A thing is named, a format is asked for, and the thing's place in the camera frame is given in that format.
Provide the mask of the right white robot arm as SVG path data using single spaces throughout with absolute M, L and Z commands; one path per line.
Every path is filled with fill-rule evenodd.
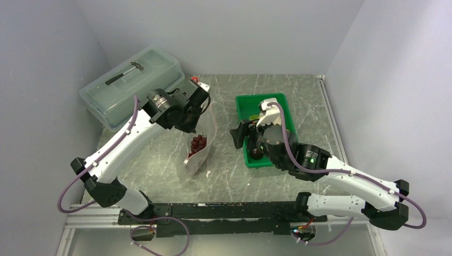
M 403 196 L 409 192 L 407 181 L 365 178 L 363 172 L 330 152 L 298 142 L 292 131 L 284 131 L 279 124 L 257 126 L 253 121 L 242 120 L 230 134 L 235 148 L 240 149 L 248 142 L 252 150 L 267 157 L 274 167 L 297 179 L 325 183 L 348 192 L 347 196 L 298 193 L 293 209 L 299 221 L 334 215 L 364 218 L 385 230 L 398 230 L 407 224 L 409 208 L 403 204 Z

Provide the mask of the clear zip top bag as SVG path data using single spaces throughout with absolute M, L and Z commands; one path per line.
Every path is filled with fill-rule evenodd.
M 217 134 L 213 107 L 201 115 L 194 133 L 182 134 L 182 146 L 176 159 L 176 172 L 183 178 L 193 176 L 207 161 Z

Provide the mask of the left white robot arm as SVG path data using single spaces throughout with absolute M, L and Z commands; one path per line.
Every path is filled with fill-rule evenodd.
M 101 207 L 125 209 L 140 224 L 154 214 L 152 201 L 143 192 L 128 188 L 118 178 L 124 164 L 163 130 L 195 133 L 211 103 L 211 87 L 193 77 L 172 91 L 152 90 L 144 102 L 134 97 L 131 118 L 90 157 L 75 158 L 71 167 L 88 194 Z

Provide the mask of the dark red grape bunch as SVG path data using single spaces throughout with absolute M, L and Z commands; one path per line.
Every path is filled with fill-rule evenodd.
M 188 157 L 195 155 L 196 153 L 200 152 L 202 149 L 204 149 L 207 146 L 207 137 L 198 134 L 194 136 L 190 143 L 190 148 L 188 152 Z

